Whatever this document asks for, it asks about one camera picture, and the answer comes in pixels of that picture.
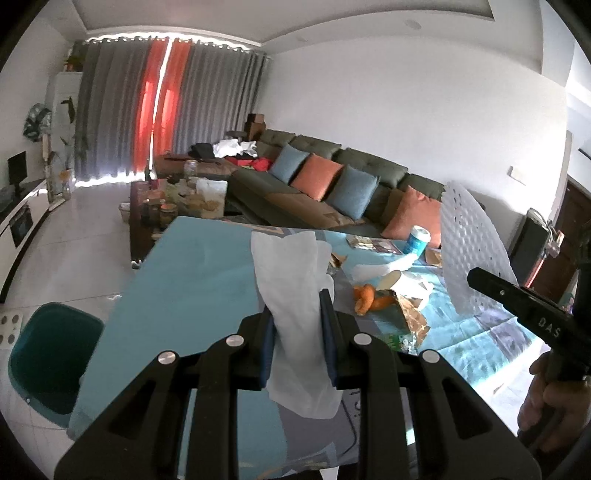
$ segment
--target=metal screw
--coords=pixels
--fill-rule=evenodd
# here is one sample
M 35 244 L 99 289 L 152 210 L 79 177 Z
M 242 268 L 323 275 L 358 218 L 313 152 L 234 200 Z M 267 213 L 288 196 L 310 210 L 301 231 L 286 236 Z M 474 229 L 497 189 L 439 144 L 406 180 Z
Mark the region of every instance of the metal screw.
M 369 345 L 371 343 L 371 337 L 367 333 L 358 333 L 353 337 L 353 341 L 357 345 Z
M 177 359 L 177 354 L 174 352 L 162 352 L 158 355 L 158 362 L 163 365 L 170 365 Z
M 230 335 L 226 338 L 226 343 L 228 346 L 241 346 L 244 343 L 244 338 L 241 335 Z
M 430 364 L 436 364 L 441 356 L 435 350 L 425 350 L 423 352 L 423 360 Z

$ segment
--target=monitor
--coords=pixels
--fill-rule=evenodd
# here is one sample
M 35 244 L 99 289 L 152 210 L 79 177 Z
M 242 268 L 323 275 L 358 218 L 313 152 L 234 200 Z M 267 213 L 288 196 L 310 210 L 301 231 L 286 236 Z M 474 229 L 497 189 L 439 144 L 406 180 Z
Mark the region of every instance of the monitor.
M 8 159 L 8 181 L 14 185 L 14 192 L 18 195 L 20 183 L 27 178 L 27 152 Z

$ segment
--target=blue can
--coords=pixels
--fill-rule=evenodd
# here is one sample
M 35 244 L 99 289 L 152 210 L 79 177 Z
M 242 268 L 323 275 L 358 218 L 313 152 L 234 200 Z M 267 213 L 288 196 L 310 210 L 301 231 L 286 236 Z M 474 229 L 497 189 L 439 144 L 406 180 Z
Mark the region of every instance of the blue can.
M 425 247 L 431 241 L 431 234 L 429 230 L 422 226 L 414 225 L 410 229 L 410 234 L 407 239 L 407 243 L 402 250 L 405 255 L 415 254 L 420 257 L 425 251 Z

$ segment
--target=tissue paper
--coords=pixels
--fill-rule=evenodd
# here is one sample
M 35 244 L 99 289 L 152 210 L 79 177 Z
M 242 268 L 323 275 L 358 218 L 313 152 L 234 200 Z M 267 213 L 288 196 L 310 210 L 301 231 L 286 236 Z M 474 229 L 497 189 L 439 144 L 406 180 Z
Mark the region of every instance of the tissue paper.
M 285 238 L 253 232 L 251 252 L 258 290 L 277 328 L 269 397 L 302 417 L 331 419 L 342 392 L 326 369 L 318 293 L 328 288 L 335 296 L 326 273 L 332 248 L 314 232 Z

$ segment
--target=glass jar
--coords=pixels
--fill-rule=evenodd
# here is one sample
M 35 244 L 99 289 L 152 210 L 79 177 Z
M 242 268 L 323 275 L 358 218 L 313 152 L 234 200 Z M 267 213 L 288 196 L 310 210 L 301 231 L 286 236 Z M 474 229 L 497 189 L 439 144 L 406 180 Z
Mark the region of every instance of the glass jar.
M 185 160 L 183 174 L 186 180 L 197 176 L 197 160 Z
M 174 203 L 163 203 L 160 206 L 160 228 L 164 230 L 178 217 L 178 207 Z
M 151 190 L 147 194 L 147 202 L 148 202 L 148 218 L 150 219 L 150 223 L 153 225 L 158 225 L 160 222 L 160 205 L 162 205 L 165 200 L 162 198 L 163 192 L 158 190 Z

